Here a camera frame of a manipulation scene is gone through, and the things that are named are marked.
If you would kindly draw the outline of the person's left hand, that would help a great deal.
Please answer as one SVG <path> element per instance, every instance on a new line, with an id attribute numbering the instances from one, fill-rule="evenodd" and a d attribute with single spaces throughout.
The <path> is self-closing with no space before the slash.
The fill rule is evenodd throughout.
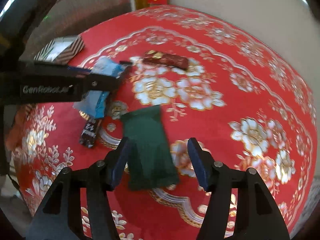
<path id="1" fill-rule="evenodd" d="M 5 146 L 8 150 L 14 151 L 20 146 L 23 137 L 24 123 L 33 108 L 34 104 L 21 105 L 18 108 L 14 117 L 13 126 L 5 138 Z"/>

